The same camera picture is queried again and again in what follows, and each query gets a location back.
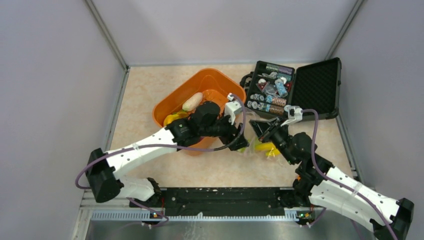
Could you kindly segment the green leafy vegetable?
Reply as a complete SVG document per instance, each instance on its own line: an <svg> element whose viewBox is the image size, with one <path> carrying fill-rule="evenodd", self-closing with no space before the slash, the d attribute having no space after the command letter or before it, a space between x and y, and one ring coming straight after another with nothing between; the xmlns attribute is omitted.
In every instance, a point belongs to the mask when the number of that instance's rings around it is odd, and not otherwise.
<svg viewBox="0 0 424 240"><path fill-rule="evenodd" d="M242 154L248 153L249 152L249 147L248 146L247 147L242 147L242 148L238 149L237 151L239 153L242 153Z"/></svg>

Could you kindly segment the clear zip top bag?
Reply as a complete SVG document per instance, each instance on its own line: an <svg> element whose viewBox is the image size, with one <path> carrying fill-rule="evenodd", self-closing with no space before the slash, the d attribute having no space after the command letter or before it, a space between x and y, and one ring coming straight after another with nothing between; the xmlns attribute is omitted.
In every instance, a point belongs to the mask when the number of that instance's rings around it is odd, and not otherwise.
<svg viewBox="0 0 424 240"><path fill-rule="evenodd" d="M240 153L245 157L255 157L261 160L274 161L283 164L285 158L282 156L280 151L272 142L260 142L257 137L251 138L249 141L249 146L239 150Z"/></svg>

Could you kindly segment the orange plastic basket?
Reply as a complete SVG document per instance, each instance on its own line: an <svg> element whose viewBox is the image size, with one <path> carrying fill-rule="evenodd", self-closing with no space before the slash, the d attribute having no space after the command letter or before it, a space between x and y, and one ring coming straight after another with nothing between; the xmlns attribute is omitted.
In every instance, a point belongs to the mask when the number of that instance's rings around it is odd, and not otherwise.
<svg viewBox="0 0 424 240"><path fill-rule="evenodd" d="M242 87L221 71L201 69L154 107L152 117L163 134L154 150L197 155L248 147L245 98Z"/></svg>

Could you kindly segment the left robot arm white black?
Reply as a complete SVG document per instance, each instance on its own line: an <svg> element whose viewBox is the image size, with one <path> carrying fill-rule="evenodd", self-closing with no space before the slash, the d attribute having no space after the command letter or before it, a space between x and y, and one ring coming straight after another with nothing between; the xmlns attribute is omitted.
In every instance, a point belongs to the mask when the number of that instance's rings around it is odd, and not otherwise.
<svg viewBox="0 0 424 240"><path fill-rule="evenodd" d="M151 160L179 150L217 152L237 151L249 146L244 137L245 122L236 124L236 116L245 114L238 100L229 101L224 111L206 101L189 116L178 118L156 133L121 149L91 152L83 170L97 203L133 198L154 207L160 202L160 188L152 178L133 179L127 173Z"/></svg>

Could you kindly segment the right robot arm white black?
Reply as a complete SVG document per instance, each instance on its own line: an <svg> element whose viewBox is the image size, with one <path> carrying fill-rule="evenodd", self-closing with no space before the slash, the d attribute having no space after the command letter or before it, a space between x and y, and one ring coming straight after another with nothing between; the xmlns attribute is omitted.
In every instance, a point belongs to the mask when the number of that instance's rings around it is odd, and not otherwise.
<svg viewBox="0 0 424 240"><path fill-rule="evenodd" d="M379 240L404 240L410 229L414 203L393 199L349 177L329 160L316 153L315 125L312 136L289 134L279 117L250 120L258 140L271 142L291 165L297 165L293 200L299 206L314 205L345 216L371 231Z"/></svg>

